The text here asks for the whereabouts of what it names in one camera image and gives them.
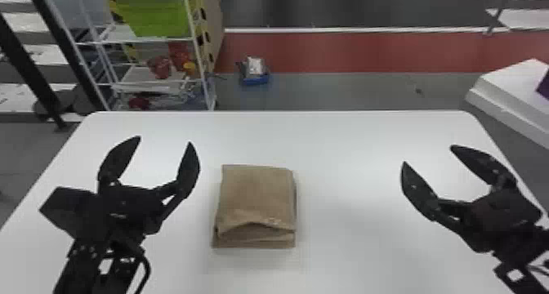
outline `red floor stripe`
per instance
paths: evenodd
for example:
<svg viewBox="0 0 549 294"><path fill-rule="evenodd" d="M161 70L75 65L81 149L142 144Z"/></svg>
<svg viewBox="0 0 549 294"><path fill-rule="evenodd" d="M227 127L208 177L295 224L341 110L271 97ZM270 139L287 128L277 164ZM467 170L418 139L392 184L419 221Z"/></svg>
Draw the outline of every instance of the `red floor stripe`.
<svg viewBox="0 0 549 294"><path fill-rule="evenodd" d="M264 57L275 73L486 72L537 58L549 62L549 32L229 33L216 63Z"/></svg>

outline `purple object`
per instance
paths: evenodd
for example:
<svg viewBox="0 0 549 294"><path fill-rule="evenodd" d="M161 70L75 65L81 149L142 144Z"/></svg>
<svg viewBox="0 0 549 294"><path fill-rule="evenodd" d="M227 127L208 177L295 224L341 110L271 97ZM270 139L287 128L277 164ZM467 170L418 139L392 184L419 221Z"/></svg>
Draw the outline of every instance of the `purple object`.
<svg viewBox="0 0 549 294"><path fill-rule="evenodd" d="M543 77L542 82L539 83L538 92L546 99L549 99L549 71L547 71L545 77Z"/></svg>

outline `folded towel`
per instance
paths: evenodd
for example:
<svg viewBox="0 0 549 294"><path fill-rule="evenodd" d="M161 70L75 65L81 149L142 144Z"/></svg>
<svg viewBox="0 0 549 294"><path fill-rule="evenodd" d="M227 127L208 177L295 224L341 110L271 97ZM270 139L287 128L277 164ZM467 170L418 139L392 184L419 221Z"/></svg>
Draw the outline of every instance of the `folded towel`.
<svg viewBox="0 0 549 294"><path fill-rule="evenodd" d="M294 247L296 188L292 172L223 165L213 232L213 247Z"/></svg>

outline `black pole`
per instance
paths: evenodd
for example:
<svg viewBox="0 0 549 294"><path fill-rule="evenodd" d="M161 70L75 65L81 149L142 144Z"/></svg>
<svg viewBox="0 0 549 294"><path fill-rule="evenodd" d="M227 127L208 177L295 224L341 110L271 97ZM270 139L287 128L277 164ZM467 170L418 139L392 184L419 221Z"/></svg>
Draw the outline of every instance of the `black pole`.
<svg viewBox="0 0 549 294"><path fill-rule="evenodd" d="M32 0L34 6L44 19L49 28L51 35L56 40L59 48L63 52L63 55L69 62L70 68L74 71L76 79L82 86L82 89L86 93L89 101L97 108L97 110L106 110L101 102L100 97L97 95L96 88L93 85L93 81L87 75L84 68L81 66L80 59L76 55L76 51L73 49L72 42L70 41L69 34L61 27L57 22L53 12L50 7L47 5L46 0Z"/></svg>
<svg viewBox="0 0 549 294"><path fill-rule="evenodd" d="M509 3L510 0L502 0L499 4L499 8L498 8L498 12L496 12L496 15L493 17L493 22L492 24L488 27L488 30L486 30L486 33L485 35L486 36L490 36L493 34L493 29L496 28L496 26L498 25L499 23L499 17L502 16L502 13L503 11L505 10L505 8L507 8L507 4Z"/></svg>
<svg viewBox="0 0 549 294"><path fill-rule="evenodd" d="M0 47L10 60L10 63L17 69L20 76L29 85L31 91L48 112L50 117L56 122L57 126L62 129L67 127L67 124L57 113L60 108L60 101L56 94L46 81L38 67L34 64L27 51L21 45L19 39L10 25L0 13Z"/></svg>

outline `white table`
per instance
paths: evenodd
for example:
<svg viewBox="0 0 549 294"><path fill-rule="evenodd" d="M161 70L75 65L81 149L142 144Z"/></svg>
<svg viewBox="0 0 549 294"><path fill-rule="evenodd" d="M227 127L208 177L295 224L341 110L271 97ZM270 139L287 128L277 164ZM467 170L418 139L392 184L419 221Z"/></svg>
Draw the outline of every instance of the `white table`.
<svg viewBox="0 0 549 294"><path fill-rule="evenodd" d="M449 151L472 146L507 166L469 114L102 113L88 117L0 231L0 292L47 293L71 238L38 212L59 185L94 190L114 145L142 142L123 182L174 178L185 143L202 163L194 193L144 246L153 267L144 293L508 293L497 262L421 216L399 186L404 160L443 197L472 200L487 186ZM212 250L221 164L288 167L298 190L292 250ZM527 198L533 195L520 182Z"/></svg>

